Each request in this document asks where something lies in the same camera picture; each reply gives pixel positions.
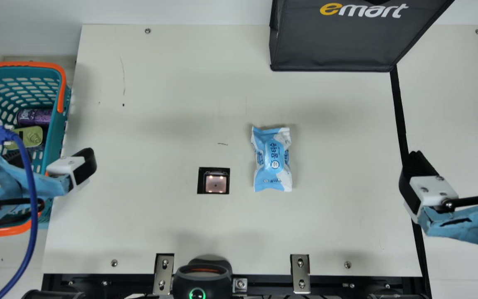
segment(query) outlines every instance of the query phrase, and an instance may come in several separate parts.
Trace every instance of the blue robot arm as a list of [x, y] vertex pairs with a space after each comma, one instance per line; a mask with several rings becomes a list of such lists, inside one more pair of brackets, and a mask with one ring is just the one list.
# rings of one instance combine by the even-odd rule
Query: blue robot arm
[[459, 198], [422, 152], [410, 153], [399, 187], [405, 208], [427, 236], [478, 244], [478, 196]]

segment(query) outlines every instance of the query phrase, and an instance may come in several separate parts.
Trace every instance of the white table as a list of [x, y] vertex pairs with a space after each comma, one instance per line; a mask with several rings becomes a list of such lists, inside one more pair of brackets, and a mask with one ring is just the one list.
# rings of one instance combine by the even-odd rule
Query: white table
[[[308, 253], [313, 275], [421, 275], [397, 189], [388, 74], [271, 72], [265, 26], [146, 27], [83, 26], [65, 153], [93, 147], [98, 170], [78, 194], [55, 200], [43, 272], [148, 274], [156, 253], [173, 252], [175, 268], [211, 253], [236, 273], [289, 274], [289, 255]], [[459, 194], [474, 195], [478, 119], [461, 124], [478, 109], [467, 92], [473, 82], [478, 91], [478, 72], [451, 67], [468, 64], [478, 48], [459, 46], [478, 36], [441, 28], [400, 63], [409, 145]], [[455, 78], [463, 84], [451, 93]], [[455, 114], [438, 117], [440, 107]], [[290, 127], [291, 193], [254, 193], [252, 125]], [[231, 168], [231, 193], [197, 195], [199, 167]], [[478, 252], [426, 243], [431, 275], [444, 255], [450, 261], [438, 279], [473, 260], [457, 251]], [[451, 275], [478, 275], [461, 273]]]

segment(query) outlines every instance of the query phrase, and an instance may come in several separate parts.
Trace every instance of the wet wipes package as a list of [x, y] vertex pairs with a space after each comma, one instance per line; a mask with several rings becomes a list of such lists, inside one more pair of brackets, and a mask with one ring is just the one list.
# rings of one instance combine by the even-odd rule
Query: wet wipes package
[[289, 168], [290, 130], [288, 127], [260, 130], [252, 128], [252, 147], [256, 154], [254, 191], [267, 188], [290, 192], [293, 178]]

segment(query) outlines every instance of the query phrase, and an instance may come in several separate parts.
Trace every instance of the black mark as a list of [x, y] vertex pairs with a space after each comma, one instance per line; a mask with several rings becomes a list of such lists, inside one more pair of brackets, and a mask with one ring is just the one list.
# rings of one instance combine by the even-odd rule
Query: black mark
[[119, 57], [119, 60], [121, 61], [121, 69], [123, 70], [123, 95], [125, 95], [125, 91], [127, 91], [127, 84], [125, 83], [125, 65], [123, 64], [121, 56]]
[[457, 220], [449, 221], [448, 223], [443, 223], [442, 225], [440, 225], [440, 227], [444, 227], [446, 225], [455, 225], [459, 223], [470, 223], [470, 222], [472, 222], [470, 218], [457, 219]]

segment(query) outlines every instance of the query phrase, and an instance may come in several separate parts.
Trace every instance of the metal bracket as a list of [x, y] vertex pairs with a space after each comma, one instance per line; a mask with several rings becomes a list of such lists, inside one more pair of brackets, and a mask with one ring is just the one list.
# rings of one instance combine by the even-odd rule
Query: metal bracket
[[248, 279], [234, 278], [232, 281], [232, 294], [246, 293], [248, 287]]
[[310, 294], [309, 254], [291, 254], [290, 272], [293, 276], [293, 291], [295, 294]]
[[154, 287], [152, 294], [169, 295], [173, 278], [174, 254], [157, 254], [154, 262]]

